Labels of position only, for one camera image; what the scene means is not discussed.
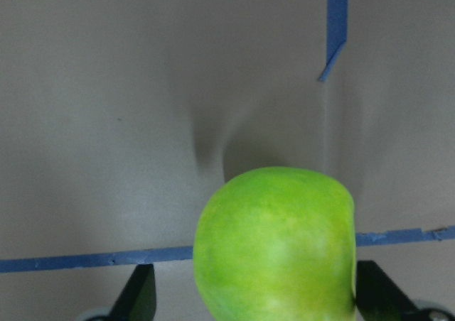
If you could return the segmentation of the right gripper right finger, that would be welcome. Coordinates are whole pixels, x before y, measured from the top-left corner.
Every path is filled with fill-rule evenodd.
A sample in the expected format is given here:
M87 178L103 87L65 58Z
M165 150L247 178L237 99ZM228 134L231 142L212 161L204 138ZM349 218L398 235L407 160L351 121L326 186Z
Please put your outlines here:
M425 320L425 312L374 261L357 262L355 288L364 320Z

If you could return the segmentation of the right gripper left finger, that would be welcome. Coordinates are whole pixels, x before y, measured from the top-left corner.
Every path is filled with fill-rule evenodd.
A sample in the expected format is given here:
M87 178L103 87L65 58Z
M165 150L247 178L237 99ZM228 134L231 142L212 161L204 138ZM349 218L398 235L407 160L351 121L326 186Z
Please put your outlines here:
M153 264L138 265L110 310L110 320L152 321L156 314Z

